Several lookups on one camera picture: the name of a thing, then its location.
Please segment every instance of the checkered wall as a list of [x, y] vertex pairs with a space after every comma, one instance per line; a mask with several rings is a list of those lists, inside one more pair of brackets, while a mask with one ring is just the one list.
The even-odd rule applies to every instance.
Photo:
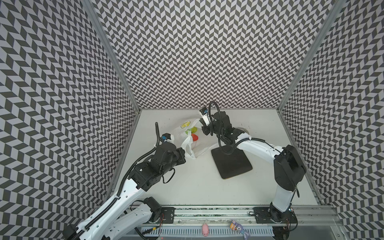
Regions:
[[141, 108], [277, 107], [333, 0], [92, 0]]
[[348, 1], [283, 115], [352, 239], [384, 239], [383, 1]]
[[133, 110], [78, 0], [0, 1], [0, 235], [61, 238], [102, 203]]

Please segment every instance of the black rubber pad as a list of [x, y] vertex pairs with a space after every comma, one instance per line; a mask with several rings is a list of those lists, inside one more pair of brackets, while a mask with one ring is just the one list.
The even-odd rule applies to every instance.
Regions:
[[[229, 152], [232, 147], [223, 146], [222, 148]], [[211, 153], [222, 179], [228, 179], [253, 169], [243, 150], [235, 149], [231, 155], [225, 155], [220, 148], [215, 148], [211, 150]]]

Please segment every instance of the white plastic bag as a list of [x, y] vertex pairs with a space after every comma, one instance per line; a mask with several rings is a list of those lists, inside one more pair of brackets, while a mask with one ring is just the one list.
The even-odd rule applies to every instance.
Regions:
[[[187, 159], [195, 159], [201, 154], [218, 147], [216, 135], [206, 136], [202, 130], [202, 124], [196, 119], [185, 119], [174, 130], [170, 132], [171, 140], [176, 147], [181, 147], [185, 150]], [[192, 139], [192, 128], [197, 127], [197, 132], [194, 134], [199, 138], [197, 141]]]

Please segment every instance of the stuffed toy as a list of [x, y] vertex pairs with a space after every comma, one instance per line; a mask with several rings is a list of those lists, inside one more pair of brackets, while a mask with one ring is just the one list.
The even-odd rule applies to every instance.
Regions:
[[245, 231], [243, 226], [240, 223], [237, 223], [235, 220], [232, 220], [232, 223], [229, 228], [233, 231], [237, 231], [238, 233], [243, 234], [244, 240], [247, 240], [250, 236], [249, 232]]

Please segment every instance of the toy fruit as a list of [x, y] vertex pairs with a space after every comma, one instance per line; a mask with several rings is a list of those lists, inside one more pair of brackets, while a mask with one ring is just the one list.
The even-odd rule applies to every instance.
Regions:
[[199, 137], [196, 134], [191, 134], [193, 141], [197, 141]]

